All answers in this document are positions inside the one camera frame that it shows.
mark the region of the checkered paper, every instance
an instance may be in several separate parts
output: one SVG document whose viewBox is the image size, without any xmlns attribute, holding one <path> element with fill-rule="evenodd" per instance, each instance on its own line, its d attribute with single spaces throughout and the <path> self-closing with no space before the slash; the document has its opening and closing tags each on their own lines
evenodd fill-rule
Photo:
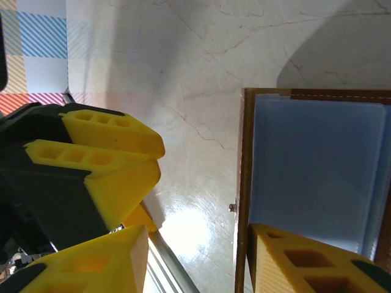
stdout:
<svg viewBox="0 0 391 293">
<path fill-rule="evenodd" d="M 62 104 L 68 87 L 65 0 L 0 0 L 0 13 L 9 77 L 1 112 L 35 101 Z"/>
</svg>

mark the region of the blue folder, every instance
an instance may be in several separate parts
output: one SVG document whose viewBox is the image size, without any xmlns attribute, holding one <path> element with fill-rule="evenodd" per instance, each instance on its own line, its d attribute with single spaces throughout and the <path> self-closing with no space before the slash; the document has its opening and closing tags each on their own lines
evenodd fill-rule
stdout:
<svg viewBox="0 0 391 293">
<path fill-rule="evenodd" d="M 391 108 L 258 95 L 250 223 L 374 257 L 390 185 Z"/>
</svg>

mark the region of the blue striped pattern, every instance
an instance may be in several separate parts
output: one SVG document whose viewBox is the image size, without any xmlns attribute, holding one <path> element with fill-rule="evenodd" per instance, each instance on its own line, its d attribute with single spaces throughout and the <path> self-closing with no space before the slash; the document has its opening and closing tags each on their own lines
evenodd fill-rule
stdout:
<svg viewBox="0 0 391 293">
<path fill-rule="evenodd" d="M 67 58 L 65 19 L 18 12 L 25 56 Z"/>
<path fill-rule="evenodd" d="M 10 55 L 22 56 L 18 13 L 6 9 L 0 9 L 0 12 L 2 15 L 5 52 Z"/>
</svg>

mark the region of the marble surface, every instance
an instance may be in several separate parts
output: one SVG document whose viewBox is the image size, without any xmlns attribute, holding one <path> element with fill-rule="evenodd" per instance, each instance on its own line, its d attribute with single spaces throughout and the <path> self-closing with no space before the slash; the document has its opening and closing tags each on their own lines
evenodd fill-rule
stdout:
<svg viewBox="0 0 391 293">
<path fill-rule="evenodd" d="M 162 135 L 146 202 L 201 292 L 233 291 L 240 88 L 391 86 L 386 0 L 67 0 L 67 25 L 76 99 Z"/>
</svg>

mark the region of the crack in marble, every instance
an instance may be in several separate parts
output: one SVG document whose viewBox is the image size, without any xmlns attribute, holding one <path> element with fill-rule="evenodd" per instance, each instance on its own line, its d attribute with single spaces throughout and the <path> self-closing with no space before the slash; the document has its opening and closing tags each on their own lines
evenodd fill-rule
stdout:
<svg viewBox="0 0 391 293">
<path fill-rule="evenodd" d="M 333 71 L 324 71 L 326 74 L 331 74 L 334 75 L 337 79 L 339 79 L 340 82 L 336 82 L 335 84 L 338 85 L 363 85 L 366 87 L 385 87 L 385 85 L 382 84 L 366 84 L 366 83 L 361 83 L 361 82 L 348 82 L 347 80 L 343 79 L 337 72 Z"/>
<path fill-rule="evenodd" d="M 343 78 L 341 78 L 341 76 L 337 72 L 325 71 L 324 73 L 334 75 L 336 78 L 338 78 L 342 82 L 341 84 L 347 84 L 347 82 Z"/>
<path fill-rule="evenodd" d="M 377 0 L 374 0 L 373 2 L 376 3 L 377 6 L 379 6 L 379 8 L 383 9 L 385 12 L 389 13 L 389 10 L 386 6 L 382 5 L 379 1 Z"/>
<path fill-rule="evenodd" d="M 282 49 L 283 49 L 283 52 L 284 52 L 285 56 L 286 56 L 287 59 L 289 60 L 289 63 L 291 63 L 291 64 L 297 69 L 297 71 L 298 71 L 298 73 L 299 73 L 301 79 L 302 79 L 302 80 L 305 82 L 305 84 L 309 87 L 309 83 L 308 83 L 307 80 L 304 78 L 304 76 L 303 76 L 303 74 L 302 74 L 302 72 L 301 72 L 301 69 L 303 68 L 303 66 L 300 66 L 300 67 L 297 66 L 297 65 L 292 61 L 292 59 L 289 58 L 289 56 L 288 56 L 288 54 L 287 54 L 287 50 L 285 50 L 285 47 L 282 47 Z"/>
<path fill-rule="evenodd" d="M 250 37 L 250 35 L 247 35 L 245 36 L 244 38 L 242 38 L 238 43 L 236 43 L 235 45 L 225 49 L 223 52 L 209 52 L 207 54 L 211 54 L 211 55 L 221 55 L 221 54 L 225 54 L 226 52 L 230 51 L 230 50 L 233 50 L 233 49 L 236 49 L 237 47 L 239 47 L 240 45 L 242 45 L 244 43 L 244 41 L 246 41 L 248 38 Z"/>
<path fill-rule="evenodd" d="M 264 16 L 264 15 L 265 15 L 265 12 L 263 11 L 260 2 L 259 2 L 258 0 L 254 0 L 254 3 L 256 3 L 256 5 L 258 6 L 259 10 L 262 11 L 261 15 L 259 15 L 259 16 Z"/>
<path fill-rule="evenodd" d="M 217 63 L 218 65 L 220 65 L 220 66 L 228 73 L 229 76 L 231 76 L 231 77 L 233 77 L 233 78 L 239 80 L 241 83 L 243 83 L 243 80 L 241 80 L 240 78 L 238 78 L 237 76 L 235 76 L 232 72 L 230 72 L 228 69 L 226 69 L 226 67 L 225 67 L 223 64 L 221 64 L 221 63 L 217 60 L 217 58 L 215 58 L 213 55 L 211 55 L 211 57 L 213 58 L 214 61 L 216 61 L 216 63 Z"/>
<path fill-rule="evenodd" d="M 329 18 L 350 17 L 350 16 L 382 16 L 382 15 L 390 15 L 391 12 L 386 11 L 386 12 L 343 13 L 343 14 L 326 15 L 326 16 L 322 14 L 309 14 L 304 12 L 300 12 L 300 14 L 305 16 L 319 17 L 319 18 L 314 18 L 312 20 L 326 20 Z"/>
<path fill-rule="evenodd" d="M 116 1 L 115 0 L 114 1 L 109 1 L 108 4 L 109 4 L 110 7 L 124 8 L 126 6 L 126 3 L 124 4 L 122 2 L 120 2 L 120 3 L 112 3 L 112 2 L 116 2 Z"/>
<path fill-rule="evenodd" d="M 386 16 L 386 15 L 391 15 L 391 12 L 387 10 L 385 12 L 346 13 L 346 14 L 329 15 L 329 16 L 322 16 L 322 15 L 308 14 L 308 13 L 300 12 L 300 15 L 312 16 L 312 17 L 317 17 L 317 18 L 311 18 L 309 20 L 287 21 L 284 23 L 268 24 L 265 26 L 257 26 L 254 29 L 251 29 L 251 31 L 256 31 L 257 29 L 268 29 L 271 27 L 286 26 L 287 24 L 298 24 L 298 23 L 307 23 L 307 22 L 311 22 L 311 21 L 328 20 L 331 18 L 340 18 L 340 17 L 349 17 L 349 16 Z"/>
<path fill-rule="evenodd" d="M 232 273 L 230 273 L 230 272 L 224 270 L 224 269 L 223 269 L 220 265 L 218 265 L 217 262 L 214 261 L 211 257 L 207 256 L 206 258 L 209 259 L 209 260 L 210 260 L 216 267 L 218 267 L 219 270 L 221 270 L 223 273 L 226 273 L 228 276 L 232 277 Z"/>
<path fill-rule="evenodd" d="M 218 11 L 220 11 L 222 14 L 224 15 L 227 15 L 227 16 L 234 16 L 234 17 L 263 17 L 265 15 L 264 12 L 262 12 L 262 14 L 256 14 L 256 13 L 249 13 L 249 14 L 246 14 L 246 15 L 236 15 L 236 14 L 229 14 L 227 12 L 224 12 L 222 11 L 220 8 L 218 9 Z"/>
<path fill-rule="evenodd" d="M 187 26 L 187 28 L 188 28 L 191 32 L 195 33 L 195 35 L 198 36 L 198 38 L 199 38 L 200 40 L 202 40 L 202 37 L 201 37 L 195 30 L 193 30 L 193 29 L 187 24 L 187 22 L 185 22 L 185 20 L 182 18 L 182 16 L 180 16 L 180 14 L 179 14 L 174 8 L 172 8 L 171 3 L 170 3 L 169 1 L 167 1 L 167 3 L 168 3 L 168 5 L 169 5 L 170 9 L 171 9 L 171 10 L 177 15 L 177 17 L 179 17 L 179 19 L 182 21 L 182 23 L 183 23 L 185 26 Z"/>
<path fill-rule="evenodd" d="M 160 3 L 156 3 L 156 2 L 154 2 L 154 3 L 148 3 L 148 2 L 147 2 L 147 5 L 148 5 L 148 6 L 161 6 L 161 5 L 165 4 L 165 3 L 168 3 L 168 0 L 165 0 L 165 1 L 160 2 Z"/>
<path fill-rule="evenodd" d="M 231 146 L 231 148 L 228 148 L 229 150 L 234 150 L 234 149 L 235 149 L 235 147 L 236 147 L 236 145 L 234 145 L 234 144 L 230 143 L 228 140 L 221 139 L 220 141 L 221 141 L 221 142 L 225 142 L 226 144 L 230 145 L 230 146 Z"/>
<path fill-rule="evenodd" d="M 179 117 L 181 117 L 181 119 L 182 119 L 187 125 L 189 125 L 192 129 L 194 129 L 194 130 L 198 133 L 199 137 L 201 137 L 203 140 L 205 140 L 205 141 L 207 141 L 207 142 L 210 142 L 210 141 L 217 142 L 217 143 L 220 145 L 220 147 L 221 147 L 223 150 L 225 150 L 225 147 L 224 147 L 224 146 L 215 138 L 213 132 L 210 130 L 210 128 L 209 128 L 207 125 L 201 124 L 202 126 L 205 126 L 206 128 L 209 129 L 209 131 L 210 131 L 210 133 L 211 133 L 211 135 L 212 135 L 212 137 L 213 137 L 212 139 L 207 139 L 206 137 L 202 136 L 201 133 L 199 132 L 199 130 L 198 130 L 197 128 L 195 128 L 192 124 L 190 124 L 190 123 L 184 118 L 184 116 L 183 116 L 181 113 L 179 113 L 177 110 L 175 110 L 173 107 L 170 107 L 170 106 L 165 106 L 165 107 L 170 108 L 171 110 L 173 110 Z"/>
</svg>

